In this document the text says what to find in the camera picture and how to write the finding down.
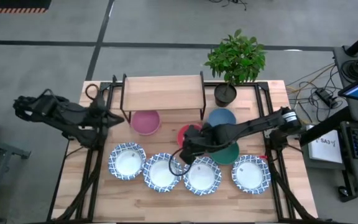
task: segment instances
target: black floor stripe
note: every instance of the black floor stripe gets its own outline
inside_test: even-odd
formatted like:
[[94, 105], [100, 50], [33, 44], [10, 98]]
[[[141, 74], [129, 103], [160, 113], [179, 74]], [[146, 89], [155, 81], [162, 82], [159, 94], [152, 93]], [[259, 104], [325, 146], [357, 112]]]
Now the black floor stripe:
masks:
[[109, 24], [110, 12], [112, 11], [112, 5], [113, 4], [114, 4], [114, 0], [109, 0], [109, 3], [108, 3], [107, 8], [106, 8], [106, 12], [104, 13], [104, 19], [103, 19], [103, 22], [102, 22], [102, 26], [101, 26], [100, 31], [99, 31], [98, 41], [96, 43], [96, 47], [93, 50], [91, 62], [89, 63], [89, 67], [88, 67], [88, 72], [86, 73], [85, 81], [92, 80], [94, 69], [96, 67], [96, 63], [98, 62], [100, 48], [101, 48], [102, 43], [103, 43], [103, 38], [104, 38], [104, 35], [106, 33], [107, 25]]
[[[103, 42], [102, 47], [133, 47], [133, 48], [171, 48], [171, 49], [212, 49], [219, 44], [174, 44], [174, 43], [130, 43], [130, 42]], [[332, 52], [334, 47], [318, 46], [276, 46], [265, 45], [265, 50], [301, 50]]]
[[0, 40], [0, 45], [93, 47], [96, 42]]

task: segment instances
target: red bowl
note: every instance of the red bowl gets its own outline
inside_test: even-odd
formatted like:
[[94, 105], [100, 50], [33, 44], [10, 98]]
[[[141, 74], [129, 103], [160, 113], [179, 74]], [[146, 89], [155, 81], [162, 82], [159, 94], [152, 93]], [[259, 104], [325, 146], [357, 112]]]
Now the red bowl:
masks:
[[[203, 128], [200, 124], [192, 124], [194, 125], [195, 129], [197, 130], [201, 130], [201, 128]], [[180, 147], [183, 146], [183, 141], [185, 140], [185, 132], [187, 131], [187, 129], [189, 129], [190, 124], [184, 125], [178, 132], [178, 136], [177, 136], [177, 143]]]

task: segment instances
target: white plate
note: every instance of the white plate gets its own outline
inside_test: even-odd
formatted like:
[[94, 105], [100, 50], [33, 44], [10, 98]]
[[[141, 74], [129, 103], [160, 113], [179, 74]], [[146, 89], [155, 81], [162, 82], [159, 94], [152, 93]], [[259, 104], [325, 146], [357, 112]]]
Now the white plate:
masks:
[[241, 156], [233, 165], [231, 177], [243, 192], [261, 194], [271, 180], [268, 165], [257, 156]]
[[[169, 192], [181, 180], [180, 176], [175, 176], [169, 171], [168, 162], [171, 154], [160, 153], [151, 157], [143, 169], [144, 181], [151, 189], [157, 192]], [[171, 168], [174, 173], [181, 172], [181, 165], [172, 158]]]
[[198, 157], [185, 174], [185, 187], [196, 195], [211, 194], [218, 189], [222, 181], [222, 172], [209, 157]]
[[121, 180], [132, 180], [142, 172], [146, 154], [134, 143], [119, 144], [110, 154], [109, 171]]

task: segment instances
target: blue bowl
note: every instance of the blue bowl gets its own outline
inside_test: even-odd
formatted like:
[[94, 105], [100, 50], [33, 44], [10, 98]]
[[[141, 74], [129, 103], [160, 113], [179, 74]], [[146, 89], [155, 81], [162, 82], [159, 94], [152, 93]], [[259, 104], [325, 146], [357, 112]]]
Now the blue bowl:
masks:
[[236, 124], [236, 117], [232, 111], [224, 108], [212, 110], [208, 117], [208, 123], [214, 127], [219, 124]]

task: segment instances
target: desk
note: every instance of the desk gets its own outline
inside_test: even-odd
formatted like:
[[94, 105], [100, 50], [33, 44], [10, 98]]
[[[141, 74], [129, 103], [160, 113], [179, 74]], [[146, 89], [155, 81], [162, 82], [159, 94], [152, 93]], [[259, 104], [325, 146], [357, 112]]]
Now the desk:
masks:
[[[84, 94], [85, 87], [90, 83], [100, 84], [100, 82], [84, 83], [80, 98], [82, 106], [88, 106], [90, 103], [90, 100]], [[289, 106], [284, 82], [280, 80], [268, 81], [267, 83], [273, 109], [278, 110], [281, 106]], [[213, 90], [213, 87], [205, 88], [206, 115], [217, 107], [214, 103]], [[266, 113], [267, 104], [265, 95], [262, 90], [261, 93]], [[259, 117], [256, 97], [255, 88], [237, 87], [237, 98], [227, 107], [227, 109], [235, 114], [237, 123]], [[122, 116], [122, 112], [119, 109], [120, 100], [121, 88], [115, 87], [111, 112]], [[122, 181], [111, 175], [108, 171], [108, 158], [117, 144], [136, 142], [145, 149], [148, 158], [159, 152], [173, 153], [178, 149], [176, 144], [178, 130], [186, 124], [200, 122], [199, 110], [162, 110], [158, 112], [161, 115], [162, 125], [151, 136], [139, 136], [125, 122], [109, 130], [109, 137], [103, 152], [103, 162], [93, 215], [94, 222], [277, 221], [272, 187], [261, 195], [241, 192], [231, 180], [232, 166], [220, 166], [222, 170], [222, 182], [218, 190], [214, 194], [201, 197], [187, 190], [182, 180], [171, 192], [161, 194], [146, 186], [142, 174], [131, 181]], [[299, 147], [297, 141], [289, 140], [289, 142], [293, 146]], [[262, 133], [242, 138], [238, 140], [238, 144], [241, 154], [260, 156], [265, 152]], [[78, 143], [72, 141], [68, 146], [67, 153], [77, 148], [79, 148]], [[86, 155], [87, 150], [83, 149], [70, 155], [65, 160], [56, 198], [51, 206], [52, 218], [59, 217], [77, 195], [81, 186]], [[291, 190], [307, 211], [317, 217], [302, 154], [288, 148], [283, 151], [283, 158]], [[90, 192], [89, 190], [85, 197], [84, 217], [88, 212]], [[282, 191], [280, 191], [280, 198], [286, 217], [287, 205]]]

